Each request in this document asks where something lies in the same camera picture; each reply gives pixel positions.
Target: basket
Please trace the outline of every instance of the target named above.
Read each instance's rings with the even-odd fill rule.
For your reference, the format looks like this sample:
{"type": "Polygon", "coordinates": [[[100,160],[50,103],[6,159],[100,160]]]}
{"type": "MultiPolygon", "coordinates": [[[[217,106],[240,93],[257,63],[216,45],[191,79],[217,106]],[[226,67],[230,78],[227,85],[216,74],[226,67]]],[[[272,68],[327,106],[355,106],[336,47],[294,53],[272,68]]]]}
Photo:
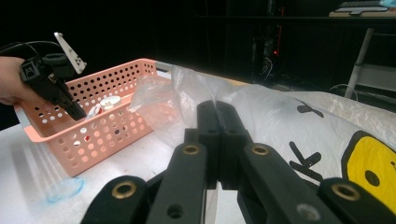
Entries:
{"type": "Polygon", "coordinates": [[[127,107],[136,78],[157,76],[156,64],[139,59],[67,82],[70,93],[86,113],[108,96],[121,98],[120,105],[91,119],[75,121],[60,107],[48,112],[24,104],[15,106],[16,114],[33,142],[47,144],[67,174],[78,175],[152,132],[127,107]]]}

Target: basket hole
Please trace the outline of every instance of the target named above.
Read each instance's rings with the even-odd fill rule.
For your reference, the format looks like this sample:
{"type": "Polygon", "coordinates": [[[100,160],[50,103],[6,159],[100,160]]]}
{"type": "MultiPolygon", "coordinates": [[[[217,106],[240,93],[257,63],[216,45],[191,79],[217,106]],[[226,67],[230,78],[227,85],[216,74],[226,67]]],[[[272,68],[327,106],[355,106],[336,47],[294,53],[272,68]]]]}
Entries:
{"type": "Polygon", "coordinates": [[[64,144],[64,139],[62,139],[62,138],[58,139],[58,143],[59,144],[64,144]]]}
{"type": "Polygon", "coordinates": [[[78,155],[82,155],[82,154],[84,154],[84,152],[85,152],[84,148],[80,148],[80,149],[77,151],[78,155]]]}

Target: yellow printed design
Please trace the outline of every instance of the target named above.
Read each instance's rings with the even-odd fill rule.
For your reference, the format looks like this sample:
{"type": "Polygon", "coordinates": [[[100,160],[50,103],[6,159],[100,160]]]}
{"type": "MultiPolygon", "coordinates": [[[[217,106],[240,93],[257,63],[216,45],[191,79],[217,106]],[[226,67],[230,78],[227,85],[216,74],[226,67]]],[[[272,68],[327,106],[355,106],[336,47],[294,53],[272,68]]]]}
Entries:
{"type": "Polygon", "coordinates": [[[357,132],[342,163],[343,177],[373,194],[396,214],[396,153],[368,133],[357,132]]]}

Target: white round object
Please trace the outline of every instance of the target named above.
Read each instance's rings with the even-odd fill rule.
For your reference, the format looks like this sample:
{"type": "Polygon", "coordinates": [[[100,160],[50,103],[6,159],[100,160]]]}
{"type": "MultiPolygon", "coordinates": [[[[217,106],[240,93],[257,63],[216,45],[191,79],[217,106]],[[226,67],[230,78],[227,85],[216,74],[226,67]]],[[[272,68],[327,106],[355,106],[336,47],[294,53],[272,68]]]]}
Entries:
{"type": "Polygon", "coordinates": [[[119,105],[121,103],[121,98],[119,96],[109,96],[100,102],[100,106],[104,110],[108,110],[113,108],[116,105],[119,105]]]}

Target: metal leg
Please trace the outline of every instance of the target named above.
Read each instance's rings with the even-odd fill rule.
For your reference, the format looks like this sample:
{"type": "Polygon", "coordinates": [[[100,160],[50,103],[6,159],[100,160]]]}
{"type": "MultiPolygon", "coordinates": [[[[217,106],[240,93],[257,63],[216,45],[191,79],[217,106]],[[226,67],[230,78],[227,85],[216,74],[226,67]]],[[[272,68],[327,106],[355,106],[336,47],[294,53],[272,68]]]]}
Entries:
{"type": "Polygon", "coordinates": [[[356,83],[361,73],[361,66],[363,65],[364,57],[366,56],[367,49],[369,48],[371,37],[373,36],[374,28],[368,28],[366,36],[364,37],[363,44],[361,45],[361,52],[359,52],[358,60],[353,66],[352,74],[350,75],[349,83],[346,88],[346,98],[352,96],[352,92],[355,90],[356,83]]]}

